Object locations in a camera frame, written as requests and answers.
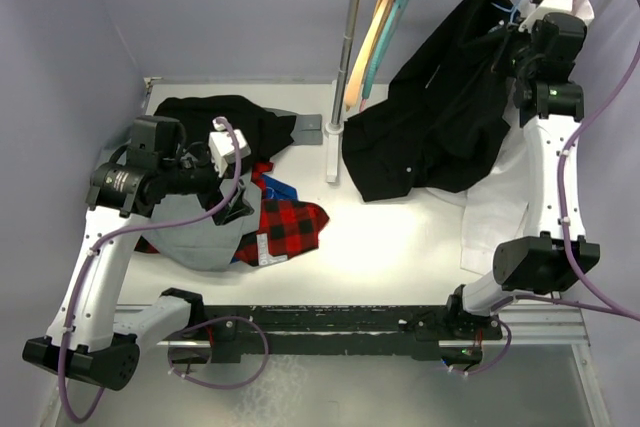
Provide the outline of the grey shirt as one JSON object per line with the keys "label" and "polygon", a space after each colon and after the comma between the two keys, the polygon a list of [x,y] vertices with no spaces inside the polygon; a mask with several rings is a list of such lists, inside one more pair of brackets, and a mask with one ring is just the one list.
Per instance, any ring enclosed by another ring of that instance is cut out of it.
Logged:
{"label": "grey shirt", "polygon": [[[226,225],[216,225],[213,219],[178,228],[151,230],[141,233],[135,251],[143,254],[161,254],[185,268],[209,272],[224,270],[232,262],[242,238],[259,228],[261,213],[260,188],[251,180],[251,174],[240,177],[245,186],[244,198],[253,207],[253,214]],[[165,197],[152,214],[152,223],[175,222],[191,219],[204,213],[197,195]]]}

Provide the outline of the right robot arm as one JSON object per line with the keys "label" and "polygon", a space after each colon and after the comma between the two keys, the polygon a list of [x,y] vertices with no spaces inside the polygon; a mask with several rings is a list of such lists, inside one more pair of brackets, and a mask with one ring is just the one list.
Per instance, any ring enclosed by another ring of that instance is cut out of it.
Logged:
{"label": "right robot arm", "polygon": [[446,330],[467,338],[517,297],[564,292],[578,278],[567,256],[586,273],[600,247],[586,239],[577,189],[577,143],[572,134],[584,117],[584,93],[570,73],[587,34],[585,23],[553,12],[509,34],[495,67],[514,80],[529,161],[528,209],[521,237],[496,247],[492,269],[450,295]]}

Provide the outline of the black button shirt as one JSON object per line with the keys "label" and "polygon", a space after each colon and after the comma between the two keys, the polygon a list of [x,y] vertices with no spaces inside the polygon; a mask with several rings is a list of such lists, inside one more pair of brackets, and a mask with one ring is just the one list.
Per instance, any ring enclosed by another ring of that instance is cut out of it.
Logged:
{"label": "black button shirt", "polygon": [[462,0],[400,68],[386,100],[346,121],[342,157],[365,202],[414,188],[459,193],[485,178],[509,131],[493,70],[510,0]]}

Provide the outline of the red black plaid shirt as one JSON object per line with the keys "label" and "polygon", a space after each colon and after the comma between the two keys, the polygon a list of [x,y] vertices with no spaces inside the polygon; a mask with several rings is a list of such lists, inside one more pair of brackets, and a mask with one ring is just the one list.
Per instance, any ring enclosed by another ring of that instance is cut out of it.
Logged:
{"label": "red black plaid shirt", "polygon": [[265,267],[319,247],[319,234],[329,222],[328,214],[319,205],[299,199],[265,199],[262,176],[269,176],[272,169],[272,163],[258,162],[250,173],[262,192],[260,223],[255,233],[242,238],[232,263]]}

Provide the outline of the blue garment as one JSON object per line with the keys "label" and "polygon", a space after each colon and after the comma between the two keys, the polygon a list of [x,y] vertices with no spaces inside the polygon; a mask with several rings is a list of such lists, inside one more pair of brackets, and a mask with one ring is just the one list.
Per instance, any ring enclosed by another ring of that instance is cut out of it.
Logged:
{"label": "blue garment", "polygon": [[273,177],[263,175],[264,198],[269,200],[298,200],[297,190]]}

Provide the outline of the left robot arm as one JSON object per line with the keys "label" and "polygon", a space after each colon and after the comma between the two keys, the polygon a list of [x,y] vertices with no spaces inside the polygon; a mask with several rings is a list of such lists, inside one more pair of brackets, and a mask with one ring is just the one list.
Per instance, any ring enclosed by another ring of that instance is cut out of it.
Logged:
{"label": "left robot arm", "polygon": [[[70,284],[45,335],[25,342],[25,362],[62,381],[119,391],[133,377],[141,354],[164,337],[202,334],[206,316],[201,295],[177,288],[163,291],[137,313],[116,315],[143,232],[210,219],[238,197],[242,160],[251,152],[243,133],[217,117],[202,146],[204,156],[190,160],[186,130],[178,120],[135,119],[129,141],[91,176],[85,231]],[[152,222],[155,206],[165,197],[212,192],[226,176],[232,178],[231,187],[210,210]]]}

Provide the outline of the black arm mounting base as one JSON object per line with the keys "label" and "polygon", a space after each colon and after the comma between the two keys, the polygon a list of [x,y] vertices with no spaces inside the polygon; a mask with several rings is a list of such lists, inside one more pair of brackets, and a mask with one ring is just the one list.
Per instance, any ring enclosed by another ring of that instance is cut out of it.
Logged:
{"label": "black arm mounting base", "polygon": [[168,340],[174,346],[212,347],[215,363],[265,352],[432,361],[460,356],[478,340],[503,338],[496,320],[453,314],[445,306],[208,305],[201,319],[216,323]]}

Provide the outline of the orange hanger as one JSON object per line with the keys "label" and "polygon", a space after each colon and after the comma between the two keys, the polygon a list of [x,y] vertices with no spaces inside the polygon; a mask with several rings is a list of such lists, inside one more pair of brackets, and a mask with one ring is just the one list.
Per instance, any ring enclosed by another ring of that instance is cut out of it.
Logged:
{"label": "orange hanger", "polygon": [[360,51],[356,58],[351,77],[344,94],[346,111],[360,105],[369,94],[365,92],[365,84],[370,72],[375,73],[374,57],[376,48],[381,44],[384,27],[387,25],[395,0],[377,0],[373,18]]}

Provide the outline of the white hanging shirt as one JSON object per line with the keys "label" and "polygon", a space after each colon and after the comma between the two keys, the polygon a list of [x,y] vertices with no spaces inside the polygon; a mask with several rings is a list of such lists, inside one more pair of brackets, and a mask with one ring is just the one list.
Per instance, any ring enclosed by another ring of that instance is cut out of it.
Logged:
{"label": "white hanging shirt", "polygon": [[436,117],[428,190],[463,208],[462,269],[490,271],[496,247],[522,235],[529,159],[512,82],[493,71],[509,0],[463,0],[442,22],[449,35],[426,88]]}

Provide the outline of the aluminium frame rail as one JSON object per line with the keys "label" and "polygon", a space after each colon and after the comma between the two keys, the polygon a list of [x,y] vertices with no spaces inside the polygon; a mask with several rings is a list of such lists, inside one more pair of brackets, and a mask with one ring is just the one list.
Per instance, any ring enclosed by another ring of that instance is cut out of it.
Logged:
{"label": "aluminium frame rail", "polygon": [[[127,338],[145,350],[176,333],[195,332],[204,326],[204,306],[198,299],[161,296],[147,306],[117,307],[112,311],[91,309],[77,312],[69,327],[63,325],[66,312],[60,310],[46,334],[55,344],[63,334],[70,334],[76,346],[94,350],[107,348],[114,335]],[[495,317],[503,338],[484,341],[498,344],[507,338],[524,345],[564,345],[583,343],[586,329],[581,313],[575,308],[555,306],[550,300],[542,305],[513,305]]]}

